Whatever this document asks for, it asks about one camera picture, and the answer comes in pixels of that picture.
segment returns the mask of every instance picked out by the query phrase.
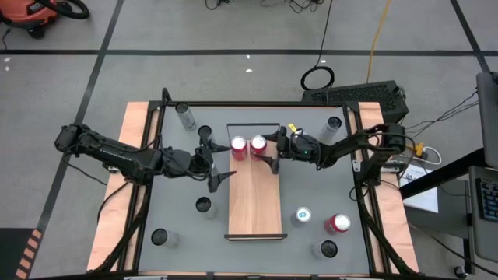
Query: wooden cutting board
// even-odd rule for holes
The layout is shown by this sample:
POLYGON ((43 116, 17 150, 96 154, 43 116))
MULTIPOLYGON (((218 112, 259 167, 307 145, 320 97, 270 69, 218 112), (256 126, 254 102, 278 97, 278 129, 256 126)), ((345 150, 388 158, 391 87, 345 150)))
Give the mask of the wooden cutting board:
MULTIPOLYGON (((265 155, 276 157, 274 142, 268 142, 265 155)), ((258 236, 282 234, 279 175, 272 174, 267 163, 255 161, 250 155, 242 161, 235 160, 230 155, 230 171, 232 170, 237 173, 230 177, 228 240, 282 239, 258 236)))

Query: wooden board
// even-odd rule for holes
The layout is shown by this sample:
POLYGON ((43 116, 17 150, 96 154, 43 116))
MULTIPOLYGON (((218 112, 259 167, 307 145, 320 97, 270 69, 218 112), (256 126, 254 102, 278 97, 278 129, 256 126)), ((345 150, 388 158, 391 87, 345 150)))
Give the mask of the wooden board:
MULTIPOLYGON (((268 142, 266 156, 276 156, 274 142, 268 142)), ((250 156, 242 161, 231 156, 232 170, 237 172, 230 177, 228 234, 282 234, 279 176, 272 174, 267 163, 254 161, 250 156)))
MULTIPOLYGON (((384 123, 379 103, 359 103, 359 115, 363 128, 365 129, 384 123)), ((381 180, 399 187, 398 178, 395 174, 382 173, 381 180)), ((415 256, 415 249, 413 248, 412 236, 410 235, 408 222, 406 220, 405 206, 403 205, 402 196, 399 193, 399 190, 383 182, 381 182, 381 185, 376 187, 375 190, 377 193, 377 202, 381 213, 384 235, 403 261, 405 261, 412 270, 418 271, 419 266, 415 256)), ((371 239, 375 240, 375 237, 372 234, 370 234, 370 237, 373 237, 371 239)), ((377 240, 375 240, 372 245, 375 246, 374 255, 376 255, 376 269, 377 271, 382 271, 382 266, 379 265, 381 262, 379 263, 378 261, 380 254, 377 240)), ((398 271, 395 266, 393 264, 390 265, 393 273, 397 273, 398 271)))
MULTIPOLYGON (((130 102, 126 107, 124 113, 123 125, 121 126, 121 133, 119 141, 140 147, 142 136, 147 116, 147 107, 149 102, 130 102)), ((151 135, 155 131, 155 125, 151 129, 151 135)), ((105 198, 112 194, 122 184, 124 184, 122 175, 111 174, 107 183, 105 198)), ((128 214, 128 206, 132 196, 132 185, 125 187, 122 191, 118 192, 112 199, 110 199, 100 214, 100 221, 96 228, 95 238, 93 240, 92 253, 90 255, 87 270, 97 268, 103 263, 106 257, 114 249, 119 239, 123 236, 125 231, 126 215, 128 214)), ((138 201, 137 209, 140 208, 140 201, 138 201)), ((132 255, 135 252, 136 234, 131 239, 128 245, 128 257, 126 268, 131 268, 132 255)), ((112 271, 116 270, 116 265, 113 266, 112 271)))

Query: yellow cable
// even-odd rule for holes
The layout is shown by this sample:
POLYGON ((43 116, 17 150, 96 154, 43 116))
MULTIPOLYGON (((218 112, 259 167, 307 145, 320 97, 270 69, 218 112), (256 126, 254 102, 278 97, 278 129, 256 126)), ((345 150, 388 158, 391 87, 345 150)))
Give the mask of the yellow cable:
POLYGON ((377 32, 375 33, 375 38, 373 39, 372 49, 370 50, 370 60, 368 61, 368 73, 366 74, 366 83, 368 83, 368 79, 370 78, 370 71, 372 70, 372 59, 374 58, 375 45, 377 44, 379 35, 381 35, 382 25, 384 25, 384 21, 386 19, 386 16, 388 15, 390 4, 391 0, 387 0, 386 7, 384 8, 384 12, 382 13, 381 21, 379 22, 379 27, 377 28, 377 32))

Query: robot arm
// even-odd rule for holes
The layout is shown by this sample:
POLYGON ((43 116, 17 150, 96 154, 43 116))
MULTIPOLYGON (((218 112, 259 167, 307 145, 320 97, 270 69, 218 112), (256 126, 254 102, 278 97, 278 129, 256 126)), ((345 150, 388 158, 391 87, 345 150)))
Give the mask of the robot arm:
POLYGON ((201 136, 199 142, 200 147, 195 149, 193 156, 187 151, 164 148, 162 145, 161 149, 138 149, 104 137, 84 124, 71 124, 62 127, 54 145, 66 155, 86 154, 108 166, 114 166, 126 180, 136 184, 148 184, 156 175, 190 177, 199 181, 208 179, 209 192, 215 192, 221 181, 235 171, 218 174, 212 153, 230 148, 212 143, 205 135, 201 136))
POLYGON ((333 166, 338 159, 358 149, 373 151, 369 159, 361 162, 357 174, 359 182, 372 185, 380 183, 381 168, 389 158, 405 150, 406 139, 405 129, 399 124, 379 124, 358 131, 334 145, 324 145, 313 136, 305 135, 302 130, 292 133, 288 138, 285 127, 280 127, 276 133, 263 137, 277 143, 277 158, 256 156, 265 161, 274 174, 279 172, 280 159, 312 163, 320 170, 333 166), (380 137, 376 145, 370 144, 369 139, 372 137, 380 137))

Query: white paper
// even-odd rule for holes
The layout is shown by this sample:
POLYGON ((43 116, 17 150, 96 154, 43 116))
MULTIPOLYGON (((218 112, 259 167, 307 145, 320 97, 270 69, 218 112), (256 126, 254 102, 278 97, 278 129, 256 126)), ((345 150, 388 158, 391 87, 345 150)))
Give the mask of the white paper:
MULTIPOLYGON (((403 187, 407 183, 410 183, 411 181, 426 175, 426 170, 427 173, 430 173, 432 171, 428 169, 424 170, 422 167, 410 164, 407 167, 406 172, 403 175, 403 178, 401 178, 399 181, 400 186, 403 187)), ((439 208, 437 205, 437 187, 432 188, 428 191, 424 191, 423 193, 414 195, 410 198, 406 198, 403 201, 403 204, 409 207, 438 213, 439 208)))

